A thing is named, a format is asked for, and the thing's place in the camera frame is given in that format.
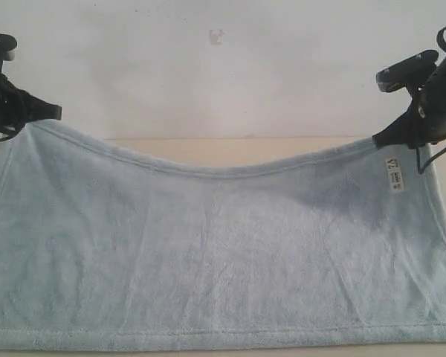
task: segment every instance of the towel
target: towel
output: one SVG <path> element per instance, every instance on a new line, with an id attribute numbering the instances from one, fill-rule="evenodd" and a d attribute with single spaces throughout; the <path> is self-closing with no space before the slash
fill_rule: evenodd
<path id="1" fill-rule="evenodd" d="M 405 146 L 210 168 L 53 120 L 0 144 L 0 350 L 404 342 L 446 342 L 446 208 Z"/>

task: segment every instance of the white wall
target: white wall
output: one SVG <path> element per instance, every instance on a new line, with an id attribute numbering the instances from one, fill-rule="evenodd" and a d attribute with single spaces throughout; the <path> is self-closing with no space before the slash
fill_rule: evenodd
<path id="1" fill-rule="evenodd" d="M 371 135 L 409 100 L 376 72 L 444 25 L 446 0 L 0 0 L 10 80 L 101 138 Z"/>

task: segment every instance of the fabric label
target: fabric label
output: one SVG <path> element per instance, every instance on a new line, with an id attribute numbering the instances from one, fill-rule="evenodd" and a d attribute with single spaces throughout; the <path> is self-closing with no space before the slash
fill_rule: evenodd
<path id="1" fill-rule="evenodd" d="M 401 173 L 400 163 L 397 158 L 388 158 L 385 160 L 387 165 L 388 180 L 392 192 L 404 191 L 403 175 Z"/>

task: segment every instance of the table surface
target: table surface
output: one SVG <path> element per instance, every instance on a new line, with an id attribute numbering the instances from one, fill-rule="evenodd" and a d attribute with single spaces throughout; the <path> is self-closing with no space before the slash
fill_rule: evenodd
<path id="1" fill-rule="evenodd" d="M 313 152 L 334 147 L 359 138 L 271 138 L 271 139 L 198 139 L 198 140 L 118 140 L 109 141 L 138 152 L 168 158 L 174 161 L 210 167 L 258 164 L 278 158 Z M 440 143 L 436 150 L 444 147 Z M 446 154 L 436 161 L 439 181 L 446 203 Z M 48 352 L 0 352 L 0 357 L 152 357 L 152 356 L 197 356 L 197 357 L 346 357 L 346 356 L 446 356 L 446 344 L 385 344 L 356 347 L 295 348 L 287 350 L 248 350 L 184 353 L 48 353 Z"/>

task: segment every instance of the beige table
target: beige table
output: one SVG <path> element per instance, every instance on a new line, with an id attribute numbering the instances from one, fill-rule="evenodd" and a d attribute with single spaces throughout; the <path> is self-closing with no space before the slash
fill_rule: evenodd
<path id="1" fill-rule="evenodd" d="M 221 140 L 132 140 L 113 141 L 137 151 L 162 158 L 191 164 L 223 167 L 240 164 L 256 164 L 283 158 L 301 152 L 310 152 L 327 147 L 348 143 L 357 138 L 283 138 L 283 139 L 221 139 Z M 446 155 L 436 166 L 439 169 L 440 182 L 446 201 Z M 114 356 L 197 356 L 197 357 L 250 357 L 250 356 L 302 356 L 302 357 L 342 357 L 342 356 L 446 356 L 446 344 L 401 344 L 372 345 L 361 347 L 298 348 L 290 350 L 250 350 L 221 352 L 185 352 L 185 353 L 23 353 L 0 352 L 0 357 L 38 356 L 38 357 L 114 357 Z"/>

